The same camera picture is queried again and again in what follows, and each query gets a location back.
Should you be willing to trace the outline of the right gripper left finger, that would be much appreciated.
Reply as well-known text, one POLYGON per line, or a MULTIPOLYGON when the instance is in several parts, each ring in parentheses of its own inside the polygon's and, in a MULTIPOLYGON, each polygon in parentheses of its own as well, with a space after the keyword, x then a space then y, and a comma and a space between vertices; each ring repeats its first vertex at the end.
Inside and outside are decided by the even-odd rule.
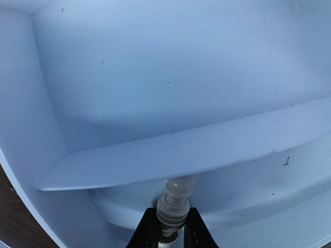
POLYGON ((156 208, 147 208, 126 248, 158 248, 159 224, 156 208))

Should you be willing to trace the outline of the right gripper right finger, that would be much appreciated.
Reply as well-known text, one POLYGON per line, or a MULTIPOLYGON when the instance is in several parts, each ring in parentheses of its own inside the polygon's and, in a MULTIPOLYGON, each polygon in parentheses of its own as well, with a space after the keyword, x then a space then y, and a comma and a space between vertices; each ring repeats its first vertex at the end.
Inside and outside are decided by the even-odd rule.
POLYGON ((184 248, 219 248, 197 208, 191 207, 184 225, 184 248))

